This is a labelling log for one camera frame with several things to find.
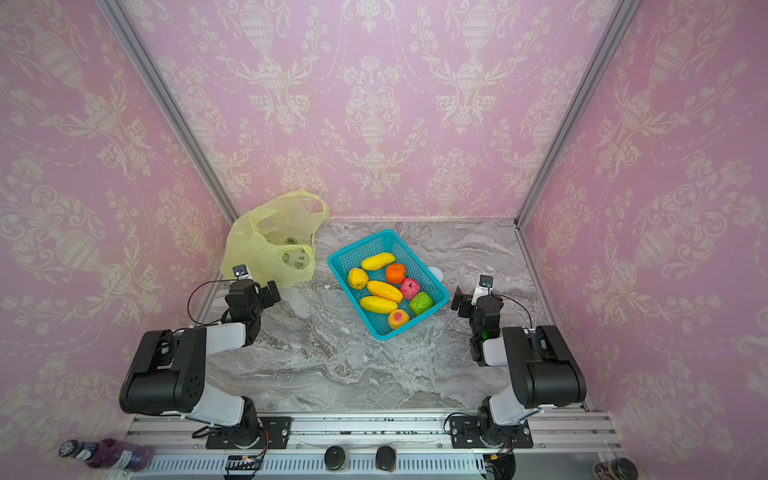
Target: metal corner post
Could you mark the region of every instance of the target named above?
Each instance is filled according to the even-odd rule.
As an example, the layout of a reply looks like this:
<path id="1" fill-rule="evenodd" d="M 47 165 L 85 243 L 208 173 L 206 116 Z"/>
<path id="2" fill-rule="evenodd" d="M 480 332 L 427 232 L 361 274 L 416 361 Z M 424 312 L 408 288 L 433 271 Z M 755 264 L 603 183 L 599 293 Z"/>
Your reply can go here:
<path id="1" fill-rule="evenodd" d="M 618 0 L 611 17 L 608 20 L 608 25 L 603 32 L 603 36 L 592 53 L 589 63 L 587 63 L 587 68 L 584 70 L 584 76 L 581 78 L 581 83 L 579 83 L 576 88 L 574 97 L 571 99 L 571 103 L 565 111 L 565 116 L 560 122 L 557 132 L 554 134 L 552 144 L 541 164 L 541 168 L 538 170 L 536 177 L 531 183 L 531 189 L 525 196 L 525 200 L 520 209 L 520 214 L 517 218 L 518 228 L 521 230 L 525 231 L 525 226 L 531 220 L 531 215 L 536 207 L 536 203 L 544 192 L 547 181 L 557 166 L 558 158 L 562 155 L 563 150 L 568 145 L 568 139 L 576 129 L 579 118 L 584 113 L 584 110 L 586 110 L 589 100 L 595 89 L 597 89 L 598 83 L 600 83 L 600 79 L 602 78 L 603 73 L 605 73 L 608 63 L 614 56 L 614 52 L 616 52 L 616 48 L 621 42 L 622 37 L 624 37 L 624 33 L 626 32 L 627 27 L 632 20 L 632 16 L 637 10 L 637 6 L 640 2 L 641 0 Z"/>
<path id="2" fill-rule="evenodd" d="M 227 195 L 227 191 L 219 181 L 216 171 L 208 163 L 200 143 L 184 119 L 178 104 L 174 100 L 168 86 L 165 84 L 160 71 L 152 60 L 146 46 L 141 40 L 131 17 L 125 11 L 121 0 L 95 0 L 114 34 L 120 40 L 123 48 L 131 56 L 134 67 L 144 79 L 150 93 L 157 102 L 157 106 L 163 111 L 168 124 L 174 129 L 181 146 L 189 155 L 192 163 L 197 168 L 203 182 L 210 190 L 217 205 L 226 219 L 232 224 L 237 218 L 237 208 Z"/>

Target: pink wall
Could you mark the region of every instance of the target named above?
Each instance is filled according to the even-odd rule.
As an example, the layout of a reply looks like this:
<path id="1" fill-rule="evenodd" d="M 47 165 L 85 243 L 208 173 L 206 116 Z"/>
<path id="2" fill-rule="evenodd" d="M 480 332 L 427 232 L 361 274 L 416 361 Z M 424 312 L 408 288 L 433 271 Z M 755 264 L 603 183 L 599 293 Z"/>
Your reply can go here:
<path id="1" fill-rule="evenodd" d="M 766 478 L 768 4 L 641 3 L 528 239 L 646 478 Z"/>
<path id="2" fill-rule="evenodd" d="M 92 0 L 2 2 L 0 46 L 0 476 L 92 478 L 58 446 L 126 428 L 228 227 Z"/>
<path id="3" fill-rule="evenodd" d="M 241 212 L 346 218 L 515 217 L 614 3 L 124 0 Z"/>

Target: purple bottle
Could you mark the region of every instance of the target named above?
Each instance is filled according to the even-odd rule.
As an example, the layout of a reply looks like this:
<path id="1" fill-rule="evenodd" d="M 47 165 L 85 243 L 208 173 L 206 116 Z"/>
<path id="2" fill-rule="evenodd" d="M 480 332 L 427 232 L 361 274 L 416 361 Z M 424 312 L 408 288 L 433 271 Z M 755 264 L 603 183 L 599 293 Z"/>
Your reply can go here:
<path id="1" fill-rule="evenodd" d="M 75 457 L 91 468 L 138 472 L 149 465 L 154 453 L 143 445 L 104 439 L 100 442 L 68 440 L 59 448 L 61 457 Z"/>

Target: perforated basket wall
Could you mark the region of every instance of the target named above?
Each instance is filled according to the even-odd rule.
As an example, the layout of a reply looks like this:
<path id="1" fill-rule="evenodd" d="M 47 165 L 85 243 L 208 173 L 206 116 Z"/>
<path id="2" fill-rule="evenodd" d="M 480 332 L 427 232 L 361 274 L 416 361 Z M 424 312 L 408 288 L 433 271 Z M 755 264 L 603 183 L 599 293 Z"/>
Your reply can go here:
<path id="1" fill-rule="evenodd" d="M 367 288 L 354 290 L 353 288 L 350 288 L 349 284 L 346 282 L 349 271 L 353 268 L 360 268 L 360 262 L 368 257 L 385 252 L 392 253 L 395 256 L 396 262 L 405 265 L 406 276 L 419 282 L 422 292 L 426 292 L 432 301 L 435 302 L 435 305 L 431 309 L 419 316 L 415 316 L 408 306 L 408 300 L 403 299 L 400 303 L 400 308 L 408 312 L 411 316 L 411 320 L 397 330 L 392 330 L 392 328 L 389 327 L 389 324 L 387 323 L 387 315 L 367 312 L 360 308 L 360 299 L 364 296 L 371 295 Z M 419 260 L 413 253 L 413 250 L 402 241 L 400 235 L 394 230 L 382 230 L 378 233 L 374 233 L 370 237 L 358 240 L 352 245 L 342 248 L 328 258 L 328 266 L 339 283 L 341 283 L 342 288 L 349 297 L 349 301 L 352 302 L 355 310 L 357 310 L 357 313 L 360 315 L 363 322 L 368 326 L 368 330 L 371 331 L 371 334 L 377 340 L 387 340 L 395 335 L 405 332 L 437 312 L 449 300 L 448 290 L 435 278 L 434 275 L 432 275 L 432 272 L 430 272 L 426 265 Z M 375 272 L 367 273 L 370 280 L 386 281 L 386 267 Z"/>

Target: gray marble surface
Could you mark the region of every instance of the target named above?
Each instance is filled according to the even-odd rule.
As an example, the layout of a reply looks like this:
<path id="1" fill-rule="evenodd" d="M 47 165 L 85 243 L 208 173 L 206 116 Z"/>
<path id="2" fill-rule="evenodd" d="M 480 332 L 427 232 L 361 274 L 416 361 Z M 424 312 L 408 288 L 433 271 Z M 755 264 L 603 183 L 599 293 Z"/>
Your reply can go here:
<path id="1" fill-rule="evenodd" d="M 494 277 L 496 293 L 545 316 L 511 221 L 328 222 L 316 235 L 317 268 L 308 283 L 280 289 L 283 301 L 264 310 L 256 342 L 207 360 L 207 381 L 253 399 L 261 411 L 473 408 L 509 384 L 504 367 L 479 367 L 469 355 L 467 319 L 450 310 L 385 342 L 374 339 L 326 260 L 371 233 L 394 229 L 427 265 L 440 268 L 448 291 L 471 292 L 478 276 Z M 227 308 L 217 294 L 207 321 Z M 502 326 L 528 325 L 505 301 Z"/>

